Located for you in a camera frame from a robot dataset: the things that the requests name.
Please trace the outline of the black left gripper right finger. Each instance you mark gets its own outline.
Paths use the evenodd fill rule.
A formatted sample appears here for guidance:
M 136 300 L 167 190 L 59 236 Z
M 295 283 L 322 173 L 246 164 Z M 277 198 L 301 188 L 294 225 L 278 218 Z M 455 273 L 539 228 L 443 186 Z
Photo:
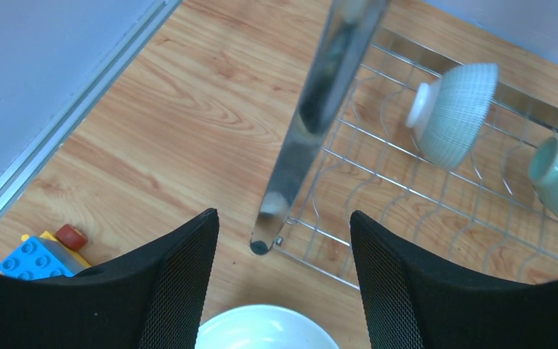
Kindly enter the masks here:
M 360 211 L 350 235 L 373 348 L 558 348 L 558 280 L 464 268 Z

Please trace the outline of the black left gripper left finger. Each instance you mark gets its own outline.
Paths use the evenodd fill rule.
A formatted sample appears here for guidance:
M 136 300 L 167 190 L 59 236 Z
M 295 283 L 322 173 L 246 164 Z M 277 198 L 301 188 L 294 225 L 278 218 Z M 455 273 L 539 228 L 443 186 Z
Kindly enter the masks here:
M 207 209 L 73 277 L 0 275 L 0 348 L 193 348 L 218 235 Z

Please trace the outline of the steel two-tier dish rack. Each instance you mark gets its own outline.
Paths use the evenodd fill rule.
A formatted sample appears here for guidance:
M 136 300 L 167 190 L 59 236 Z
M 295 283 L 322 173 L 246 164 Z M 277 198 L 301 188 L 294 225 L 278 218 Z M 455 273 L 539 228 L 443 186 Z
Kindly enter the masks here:
M 558 135 L 558 65 L 420 1 L 334 1 L 254 226 L 275 249 L 357 288 L 349 217 L 360 210 L 441 257 L 525 283 L 558 278 L 558 217 L 527 178 Z M 436 167 L 404 124 L 416 91 L 465 63 L 499 67 L 466 158 Z

